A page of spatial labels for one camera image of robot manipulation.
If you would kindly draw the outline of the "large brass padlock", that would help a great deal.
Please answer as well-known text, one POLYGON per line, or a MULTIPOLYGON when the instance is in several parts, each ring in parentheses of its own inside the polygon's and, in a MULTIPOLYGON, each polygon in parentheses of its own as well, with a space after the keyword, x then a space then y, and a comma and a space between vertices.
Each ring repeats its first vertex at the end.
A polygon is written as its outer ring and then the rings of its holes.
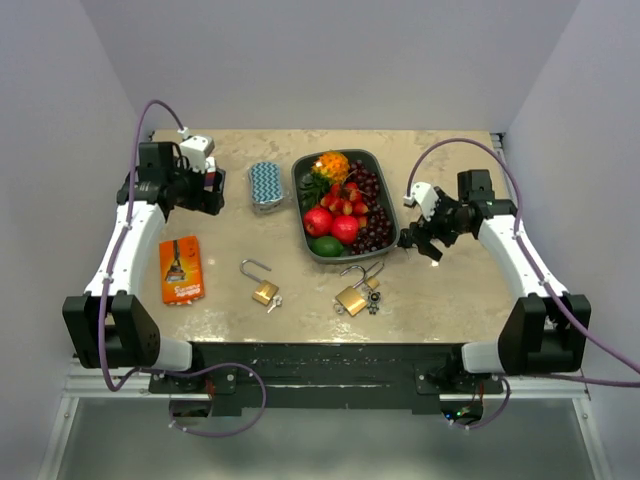
POLYGON ((340 276, 344 277, 351 272, 357 272, 359 274, 359 279, 354 284, 347 286, 338 295, 336 295, 335 300, 346 313, 348 313, 351 317, 355 317, 366 306, 366 300, 358 290, 358 288, 364 283, 366 279, 366 270, 362 266, 352 265, 345 268, 340 273, 340 276))

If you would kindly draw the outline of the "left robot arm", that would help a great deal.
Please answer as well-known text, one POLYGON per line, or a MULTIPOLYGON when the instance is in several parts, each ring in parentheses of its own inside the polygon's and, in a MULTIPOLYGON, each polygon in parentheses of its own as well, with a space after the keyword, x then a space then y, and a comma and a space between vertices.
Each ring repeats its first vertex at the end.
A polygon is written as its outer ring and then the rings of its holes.
POLYGON ((216 215, 224 205, 225 172, 215 165, 211 137, 180 143, 141 142, 135 165, 116 195, 116 222, 98 271, 80 295, 69 296, 62 315, 83 367, 132 367, 172 372, 185 392, 200 390, 207 368, 187 341, 161 335, 139 290, 171 211, 216 215))

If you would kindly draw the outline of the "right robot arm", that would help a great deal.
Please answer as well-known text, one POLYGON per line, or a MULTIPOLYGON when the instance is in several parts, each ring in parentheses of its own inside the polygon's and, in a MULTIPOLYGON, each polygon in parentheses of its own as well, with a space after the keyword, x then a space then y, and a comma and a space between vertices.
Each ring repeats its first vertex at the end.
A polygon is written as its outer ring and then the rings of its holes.
POLYGON ((486 170, 458 174, 458 196, 426 182, 411 185, 404 202, 418 207, 419 219, 400 233, 399 246, 417 248, 434 261, 438 243, 452 246, 470 234, 496 262, 515 304, 494 341, 470 342, 461 359, 445 369, 448 386, 469 392, 481 374, 546 375, 580 369, 591 305, 574 295, 544 266, 524 228, 516 226, 517 208, 499 199, 486 170))

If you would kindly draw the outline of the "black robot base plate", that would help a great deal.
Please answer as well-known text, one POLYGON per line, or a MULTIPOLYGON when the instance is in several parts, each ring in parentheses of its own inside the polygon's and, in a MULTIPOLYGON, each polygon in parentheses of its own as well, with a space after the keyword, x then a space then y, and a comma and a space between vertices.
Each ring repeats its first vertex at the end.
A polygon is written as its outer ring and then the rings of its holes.
POLYGON ((153 394, 213 398, 218 415, 245 408, 409 410, 437 414, 447 395, 500 394, 463 370, 458 344, 202 343, 189 377, 150 381, 153 394))

